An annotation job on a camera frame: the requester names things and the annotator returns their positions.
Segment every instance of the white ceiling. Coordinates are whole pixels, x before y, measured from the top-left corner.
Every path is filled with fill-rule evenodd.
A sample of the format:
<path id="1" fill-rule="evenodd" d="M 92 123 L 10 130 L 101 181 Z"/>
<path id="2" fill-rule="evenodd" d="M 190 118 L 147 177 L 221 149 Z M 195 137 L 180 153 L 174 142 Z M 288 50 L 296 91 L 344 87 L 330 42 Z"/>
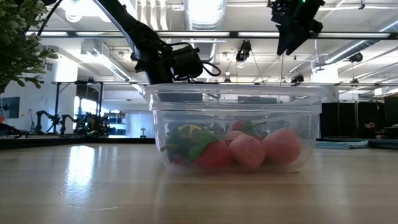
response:
<path id="1" fill-rule="evenodd" d="M 341 0 L 325 0 L 325 7 L 335 7 Z M 254 0 L 227 0 L 228 3 L 233 4 L 237 2 L 262 2 Z M 359 6 L 360 0 L 347 0 L 341 7 L 345 6 Z M 182 5 L 183 0 L 167 0 L 167 4 Z M 397 0 L 366 0 L 367 6 L 392 6 L 398 7 Z M 320 11 L 316 16 L 316 20 L 323 22 L 323 32 L 369 32 L 374 31 L 380 24 L 386 20 L 394 18 L 398 20 L 398 11 L 395 9 L 364 9 L 364 10 L 340 10 L 340 11 Z M 185 18 L 183 11 L 176 11 L 168 8 L 167 22 L 170 30 L 184 30 Z M 112 23 L 103 22 L 99 17 L 84 17 L 77 23 L 68 22 L 65 18 L 65 11 L 58 8 L 55 15 L 52 16 L 48 23 L 47 30 L 117 30 Z M 224 30 L 261 30 L 261 31 L 276 31 L 275 24 L 271 22 L 271 10 L 266 7 L 227 7 L 226 19 L 224 21 Z M 125 70 L 131 72 L 134 80 L 145 81 L 145 75 L 142 73 L 134 73 L 135 63 L 133 63 L 129 54 L 132 52 L 127 42 L 124 39 L 96 39 L 97 43 L 106 43 L 111 50 L 111 58 L 116 60 Z M 254 63 L 251 56 L 244 68 L 236 68 L 236 62 L 233 60 L 230 64 L 229 59 L 234 58 L 235 50 L 241 45 L 242 40 L 228 39 L 225 44 L 219 44 L 219 67 L 222 71 L 222 76 L 214 78 L 214 80 L 222 81 L 224 73 L 231 72 L 232 77 L 238 76 L 239 82 L 254 82 L 261 81 L 256 63 Z M 340 47 L 350 43 L 350 40 L 318 40 L 317 49 L 318 54 L 328 54 Z M 301 47 L 299 47 L 290 57 L 285 56 L 282 68 L 282 57 L 272 55 L 277 50 L 277 40 L 251 40 L 252 50 L 256 56 L 256 62 L 262 76 L 270 81 L 276 82 L 280 76 L 289 78 L 291 75 L 287 74 L 292 68 L 301 63 L 299 60 L 305 60 L 315 54 L 315 41 L 308 40 Z M 362 51 L 364 60 L 366 61 L 383 52 L 386 52 L 398 46 L 397 40 L 382 41 L 368 49 Z M 355 68 L 354 75 L 373 72 L 379 68 L 385 67 L 392 63 L 398 62 L 398 51 L 387 54 L 377 60 L 367 63 L 361 67 Z M 113 81 L 114 75 L 103 68 L 97 68 L 99 65 L 91 64 L 96 70 L 97 80 Z M 339 79 L 346 81 L 353 77 L 353 71 L 342 72 L 351 67 L 350 63 L 339 63 Z M 310 70 L 303 71 L 306 78 L 310 79 Z M 80 75 L 90 75 L 90 72 L 82 71 Z M 378 82 L 386 78 L 398 78 L 397 72 L 382 73 L 375 77 L 366 80 L 366 82 Z"/>

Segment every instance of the ceiling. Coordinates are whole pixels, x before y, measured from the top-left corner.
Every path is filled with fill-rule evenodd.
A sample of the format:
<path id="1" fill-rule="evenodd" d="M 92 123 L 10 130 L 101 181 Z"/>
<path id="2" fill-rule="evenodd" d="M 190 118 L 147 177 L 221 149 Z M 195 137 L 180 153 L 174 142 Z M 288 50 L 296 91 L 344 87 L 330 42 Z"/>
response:
<path id="1" fill-rule="evenodd" d="M 343 2 L 340 7 L 358 6 L 361 0 L 325 0 L 325 7 L 336 7 L 339 2 Z M 248 1 L 248 0 L 227 0 L 228 7 L 226 10 L 224 20 L 224 30 L 261 30 L 261 31 L 277 31 L 275 24 L 271 22 L 271 10 L 264 6 L 265 1 Z M 185 30 L 185 17 L 183 7 L 183 0 L 167 0 L 167 26 L 169 30 Z M 257 4 L 256 7 L 234 7 L 244 4 Z M 366 0 L 367 6 L 380 7 L 398 7 L 396 0 Z M 150 6 L 147 7 L 148 18 L 150 21 Z M 141 7 L 138 4 L 137 13 L 141 14 Z M 358 10 L 335 10 L 335 11 L 319 11 L 316 18 L 323 22 L 323 32 L 371 32 L 388 20 L 398 21 L 398 11 L 396 9 L 365 9 Z M 46 30 L 117 30 L 117 28 L 110 22 L 103 22 L 99 17 L 83 17 L 78 22 L 69 22 L 65 17 L 64 8 L 60 7 L 55 11 L 54 16 L 51 17 Z M 180 39 L 171 39 L 171 42 L 180 42 Z M 250 56 L 244 68 L 237 68 L 234 59 L 234 53 L 240 47 L 242 40 L 226 39 L 225 43 L 218 44 L 218 53 L 216 64 L 221 69 L 220 77 L 209 78 L 208 81 L 222 82 L 225 78 L 225 72 L 231 73 L 231 80 L 233 82 L 260 82 L 262 78 L 267 82 L 279 82 L 280 78 L 289 78 L 294 73 L 289 73 L 291 69 L 301 64 L 303 61 L 313 57 L 316 54 L 315 41 L 308 40 L 301 47 L 299 47 L 291 56 L 276 56 L 277 40 L 275 39 L 252 39 L 252 51 L 254 55 Z M 125 39 L 95 39 L 97 44 L 105 43 L 109 49 L 109 56 L 120 66 L 129 72 L 129 75 L 135 81 L 145 81 L 143 73 L 135 73 L 135 63 L 131 61 L 129 55 L 132 50 L 128 46 Z M 341 48 L 350 43 L 351 40 L 317 40 L 317 54 L 324 55 Z M 364 55 L 364 62 L 394 49 L 398 46 L 397 40 L 384 40 L 376 45 L 373 45 L 361 53 Z M 374 72 L 382 67 L 398 62 L 398 50 L 392 51 L 389 54 L 365 63 L 362 66 L 351 68 L 349 62 L 338 63 L 338 78 L 339 81 L 344 82 L 356 77 L 360 74 Z M 79 69 L 81 76 L 93 76 L 96 80 L 103 81 L 119 81 L 117 76 L 113 75 L 107 69 L 94 63 L 89 64 L 93 70 Z M 304 74 L 306 81 L 311 81 L 311 69 L 300 71 Z M 394 82 L 394 78 L 398 78 L 398 72 L 388 71 L 371 76 L 362 82 L 380 82 L 387 80 L 387 82 Z M 129 86 L 121 86 L 120 89 L 127 89 Z"/>

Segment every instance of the wooden table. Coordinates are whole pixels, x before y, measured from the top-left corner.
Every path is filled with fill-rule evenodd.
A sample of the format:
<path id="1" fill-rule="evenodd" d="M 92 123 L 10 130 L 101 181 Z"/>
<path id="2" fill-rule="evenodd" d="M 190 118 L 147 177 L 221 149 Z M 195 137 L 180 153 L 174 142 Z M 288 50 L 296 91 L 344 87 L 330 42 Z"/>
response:
<path id="1" fill-rule="evenodd" d="M 0 151 L 0 223 L 398 223 L 398 151 L 318 149 L 300 172 L 176 175 L 153 145 Z"/>

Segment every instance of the blue mat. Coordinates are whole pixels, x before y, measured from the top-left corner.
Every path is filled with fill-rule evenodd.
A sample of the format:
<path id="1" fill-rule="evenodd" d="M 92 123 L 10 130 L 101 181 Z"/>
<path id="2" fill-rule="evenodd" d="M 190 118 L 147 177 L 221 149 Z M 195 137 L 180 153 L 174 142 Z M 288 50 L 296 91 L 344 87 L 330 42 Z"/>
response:
<path id="1" fill-rule="evenodd" d="M 327 148 L 327 149 L 367 149 L 370 148 L 369 141 L 361 142 L 326 142 L 317 141 L 317 148 Z"/>

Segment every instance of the desk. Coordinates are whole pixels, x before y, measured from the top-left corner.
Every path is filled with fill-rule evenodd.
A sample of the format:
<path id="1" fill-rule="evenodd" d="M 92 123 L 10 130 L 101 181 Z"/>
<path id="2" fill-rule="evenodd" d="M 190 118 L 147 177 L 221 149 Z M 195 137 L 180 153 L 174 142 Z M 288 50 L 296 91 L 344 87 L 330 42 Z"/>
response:
<path id="1" fill-rule="evenodd" d="M 0 219 L 56 223 L 398 222 L 398 152 L 316 150 L 289 174 L 176 175 L 153 145 L 0 151 Z"/>

